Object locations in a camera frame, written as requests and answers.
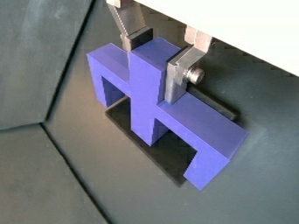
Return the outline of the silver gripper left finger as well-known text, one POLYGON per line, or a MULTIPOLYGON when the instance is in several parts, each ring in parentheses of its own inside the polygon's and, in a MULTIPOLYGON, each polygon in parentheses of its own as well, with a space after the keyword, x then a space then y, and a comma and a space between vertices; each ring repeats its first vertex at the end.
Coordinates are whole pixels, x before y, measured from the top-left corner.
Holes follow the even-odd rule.
POLYGON ((120 30, 123 48, 131 52, 153 39, 153 29, 145 25, 140 3, 135 0, 107 0, 107 7, 120 30))

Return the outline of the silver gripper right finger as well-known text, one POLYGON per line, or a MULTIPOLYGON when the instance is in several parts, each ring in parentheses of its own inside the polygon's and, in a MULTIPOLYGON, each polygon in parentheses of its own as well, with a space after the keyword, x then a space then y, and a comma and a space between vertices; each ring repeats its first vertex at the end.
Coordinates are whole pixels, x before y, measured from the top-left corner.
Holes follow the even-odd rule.
POLYGON ((173 104, 185 93, 187 83, 197 84, 204 72, 199 67, 199 61, 209 50, 212 36, 187 26, 184 41, 185 46, 167 61, 167 75, 164 100, 173 104))

